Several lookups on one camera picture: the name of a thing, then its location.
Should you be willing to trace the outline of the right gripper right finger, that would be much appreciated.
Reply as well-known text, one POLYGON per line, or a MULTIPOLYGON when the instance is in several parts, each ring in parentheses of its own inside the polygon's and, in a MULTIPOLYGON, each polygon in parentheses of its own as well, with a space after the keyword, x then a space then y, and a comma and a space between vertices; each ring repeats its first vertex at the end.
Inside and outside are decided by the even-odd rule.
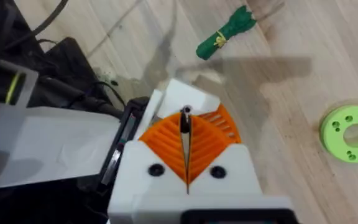
POLYGON ((187 171, 190 195, 262 194, 247 146, 199 115, 191 117, 187 171))

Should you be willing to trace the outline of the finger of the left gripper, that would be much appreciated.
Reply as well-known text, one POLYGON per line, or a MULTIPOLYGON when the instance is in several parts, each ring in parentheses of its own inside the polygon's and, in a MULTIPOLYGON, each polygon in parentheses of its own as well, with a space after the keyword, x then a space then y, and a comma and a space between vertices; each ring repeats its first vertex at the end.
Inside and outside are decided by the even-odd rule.
POLYGON ((165 90, 153 91, 137 129, 137 139, 149 129, 154 118, 164 119, 185 106, 191 107, 192 114, 206 114, 216 111, 219 105, 217 96, 173 78, 165 90))
POLYGON ((201 114, 200 118, 211 123, 213 126, 220 129, 227 137, 229 137, 235 143, 241 143, 242 139, 237 130, 237 126, 228 113, 227 109, 221 103, 216 111, 201 114))

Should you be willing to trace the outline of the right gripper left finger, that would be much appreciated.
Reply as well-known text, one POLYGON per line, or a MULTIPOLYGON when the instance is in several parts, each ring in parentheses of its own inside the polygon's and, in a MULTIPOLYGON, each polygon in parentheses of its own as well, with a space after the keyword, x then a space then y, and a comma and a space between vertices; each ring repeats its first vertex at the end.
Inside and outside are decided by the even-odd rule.
POLYGON ((180 223, 186 184, 143 141, 125 144, 108 205, 111 224, 180 223))

